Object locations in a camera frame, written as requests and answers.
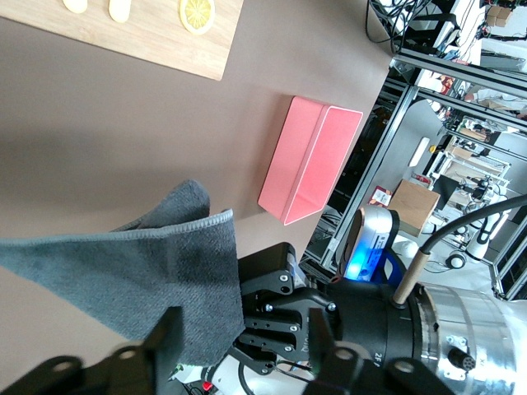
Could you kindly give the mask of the small red box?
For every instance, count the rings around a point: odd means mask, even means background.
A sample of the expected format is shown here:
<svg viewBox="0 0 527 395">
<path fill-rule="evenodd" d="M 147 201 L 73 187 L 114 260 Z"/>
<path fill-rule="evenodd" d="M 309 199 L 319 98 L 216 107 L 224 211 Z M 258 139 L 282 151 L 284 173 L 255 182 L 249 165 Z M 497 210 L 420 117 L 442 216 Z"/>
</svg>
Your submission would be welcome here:
<svg viewBox="0 0 527 395">
<path fill-rule="evenodd" d="M 368 204 L 378 207 L 387 207 L 391 201 L 393 194 L 388 189 L 381 186 L 376 186 L 371 195 Z"/>
</svg>

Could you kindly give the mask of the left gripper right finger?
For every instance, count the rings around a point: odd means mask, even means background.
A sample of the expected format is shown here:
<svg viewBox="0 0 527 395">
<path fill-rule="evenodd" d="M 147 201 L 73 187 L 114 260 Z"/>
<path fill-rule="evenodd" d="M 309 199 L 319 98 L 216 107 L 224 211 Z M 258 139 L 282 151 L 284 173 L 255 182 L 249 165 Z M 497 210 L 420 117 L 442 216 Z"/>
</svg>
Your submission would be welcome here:
<svg viewBox="0 0 527 395">
<path fill-rule="evenodd" d="M 422 362 L 396 358 L 378 367 L 366 350 L 336 341 L 319 308 L 308 318 L 310 363 L 315 378 L 308 395 L 453 395 Z"/>
</svg>

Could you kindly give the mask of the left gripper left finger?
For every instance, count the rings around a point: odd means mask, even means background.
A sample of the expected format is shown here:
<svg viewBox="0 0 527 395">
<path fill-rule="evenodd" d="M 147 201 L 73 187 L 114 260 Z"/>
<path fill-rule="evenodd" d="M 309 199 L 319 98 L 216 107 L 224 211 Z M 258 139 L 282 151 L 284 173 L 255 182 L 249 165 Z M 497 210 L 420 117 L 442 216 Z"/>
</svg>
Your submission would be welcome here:
<svg viewBox="0 0 527 395">
<path fill-rule="evenodd" d="M 122 346 L 88 367 L 79 357 L 55 356 L 0 395 L 160 395 L 182 349 L 183 309 L 169 307 L 141 344 Z"/>
</svg>

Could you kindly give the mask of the wooden cutting board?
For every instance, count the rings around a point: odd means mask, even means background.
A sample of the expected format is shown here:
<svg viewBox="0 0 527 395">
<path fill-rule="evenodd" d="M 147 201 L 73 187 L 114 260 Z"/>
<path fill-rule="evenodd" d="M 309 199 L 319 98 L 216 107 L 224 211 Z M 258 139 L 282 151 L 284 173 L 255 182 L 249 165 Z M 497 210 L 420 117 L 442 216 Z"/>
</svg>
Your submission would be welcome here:
<svg viewBox="0 0 527 395">
<path fill-rule="evenodd" d="M 111 19 L 109 0 L 87 0 L 82 14 L 62 0 L 0 0 L 0 16 L 151 63 L 222 79 L 244 0 L 214 0 L 216 15 L 204 35 L 180 20 L 180 0 L 132 0 L 129 19 Z"/>
</svg>

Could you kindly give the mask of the lemon slice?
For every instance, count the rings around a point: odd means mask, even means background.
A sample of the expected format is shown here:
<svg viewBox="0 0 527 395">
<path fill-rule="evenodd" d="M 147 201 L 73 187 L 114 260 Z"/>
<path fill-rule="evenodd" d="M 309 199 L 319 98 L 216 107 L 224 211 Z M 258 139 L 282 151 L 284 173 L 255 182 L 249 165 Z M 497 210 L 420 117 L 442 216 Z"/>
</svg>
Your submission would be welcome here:
<svg viewBox="0 0 527 395">
<path fill-rule="evenodd" d="M 215 15 L 214 0 L 180 0 L 181 23 L 193 35 L 207 33 L 212 28 Z"/>
</svg>

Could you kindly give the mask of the pink plastic bin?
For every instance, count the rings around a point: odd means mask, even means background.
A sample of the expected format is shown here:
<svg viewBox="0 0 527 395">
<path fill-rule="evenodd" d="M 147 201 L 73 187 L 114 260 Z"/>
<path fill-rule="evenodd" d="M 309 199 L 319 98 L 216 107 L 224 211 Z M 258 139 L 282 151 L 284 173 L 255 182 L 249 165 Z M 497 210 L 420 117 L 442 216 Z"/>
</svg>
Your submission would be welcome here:
<svg viewBox="0 0 527 395">
<path fill-rule="evenodd" d="M 293 97 L 258 204 L 283 225 L 321 211 L 362 118 L 361 111 Z"/>
</svg>

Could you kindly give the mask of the cardboard box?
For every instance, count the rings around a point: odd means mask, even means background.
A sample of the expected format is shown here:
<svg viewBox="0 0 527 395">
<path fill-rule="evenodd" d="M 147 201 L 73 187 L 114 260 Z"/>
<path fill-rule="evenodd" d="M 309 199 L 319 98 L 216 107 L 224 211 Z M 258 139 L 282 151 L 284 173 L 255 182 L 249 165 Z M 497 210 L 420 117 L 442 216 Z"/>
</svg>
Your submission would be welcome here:
<svg viewBox="0 0 527 395">
<path fill-rule="evenodd" d="M 440 194 L 402 179 L 395 189 L 388 209 L 399 216 L 399 229 L 418 237 L 440 200 Z"/>
</svg>

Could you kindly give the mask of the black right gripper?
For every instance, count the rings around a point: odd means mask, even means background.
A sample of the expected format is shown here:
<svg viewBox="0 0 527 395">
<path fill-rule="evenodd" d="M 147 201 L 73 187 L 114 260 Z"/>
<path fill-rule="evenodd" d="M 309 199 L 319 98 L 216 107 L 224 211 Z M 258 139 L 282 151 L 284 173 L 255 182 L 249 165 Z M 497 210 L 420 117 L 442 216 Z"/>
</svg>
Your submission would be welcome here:
<svg viewBox="0 0 527 395">
<path fill-rule="evenodd" d="M 321 309 L 336 325 L 336 339 L 363 347 L 377 367 L 398 358 L 421 357 L 417 305 L 394 307 L 392 286 L 334 282 L 326 286 L 326 295 L 300 269 L 289 243 L 252 253 L 238 263 L 247 327 L 230 354 L 257 374 L 270 374 L 282 359 L 308 361 L 311 309 Z"/>
</svg>

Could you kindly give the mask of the yellow fork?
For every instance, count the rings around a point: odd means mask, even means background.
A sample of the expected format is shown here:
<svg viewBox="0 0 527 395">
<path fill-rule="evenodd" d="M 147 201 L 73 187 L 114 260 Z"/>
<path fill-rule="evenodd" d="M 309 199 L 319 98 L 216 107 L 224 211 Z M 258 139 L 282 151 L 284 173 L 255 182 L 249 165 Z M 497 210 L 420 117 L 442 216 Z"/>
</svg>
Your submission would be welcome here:
<svg viewBox="0 0 527 395">
<path fill-rule="evenodd" d="M 125 23 L 130 16 L 132 0 L 109 0 L 108 11 L 113 21 Z"/>
</svg>

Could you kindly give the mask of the aluminium frame structure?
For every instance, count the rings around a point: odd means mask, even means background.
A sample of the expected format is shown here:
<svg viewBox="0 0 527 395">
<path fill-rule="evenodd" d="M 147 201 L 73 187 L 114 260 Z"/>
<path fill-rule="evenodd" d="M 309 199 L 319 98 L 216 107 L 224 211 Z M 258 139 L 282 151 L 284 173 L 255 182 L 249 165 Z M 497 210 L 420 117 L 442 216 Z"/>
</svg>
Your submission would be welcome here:
<svg viewBox="0 0 527 395">
<path fill-rule="evenodd" d="M 486 116 L 527 132 L 527 121 L 515 121 L 511 115 L 496 109 L 465 104 L 452 93 L 442 95 L 419 86 L 425 71 L 438 72 L 456 81 L 465 81 L 527 99 L 527 77 L 477 65 L 450 62 L 411 51 L 396 56 L 375 103 L 376 107 L 385 109 L 388 118 L 382 123 L 375 112 L 370 114 L 329 198 L 328 206 L 338 213 L 338 222 L 329 225 L 325 237 L 310 244 L 301 259 L 301 268 L 317 281 L 330 281 L 333 278 L 338 264 L 337 252 L 345 244 L 355 210 L 372 192 L 375 177 L 393 177 L 396 170 L 409 170 L 408 163 L 403 161 L 403 155 L 416 146 L 417 140 L 410 137 L 401 125 L 414 104 L 432 100 L 460 113 Z"/>
</svg>

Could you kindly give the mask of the grey and red cloth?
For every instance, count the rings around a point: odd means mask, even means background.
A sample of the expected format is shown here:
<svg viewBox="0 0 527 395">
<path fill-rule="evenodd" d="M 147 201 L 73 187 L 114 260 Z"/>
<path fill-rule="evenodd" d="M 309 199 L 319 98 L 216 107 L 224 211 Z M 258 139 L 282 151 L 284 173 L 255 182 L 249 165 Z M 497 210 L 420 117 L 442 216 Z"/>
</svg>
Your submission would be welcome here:
<svg viewBox="0 0 527 395">
<path fill-rule="evenodd" d="M 215 365 L 245 328 L 233 213 L 195 180 L 107 233 L 0 239 L 0 266 L 129 340 L 180 307 L 185 365 Z"/>
</svg>

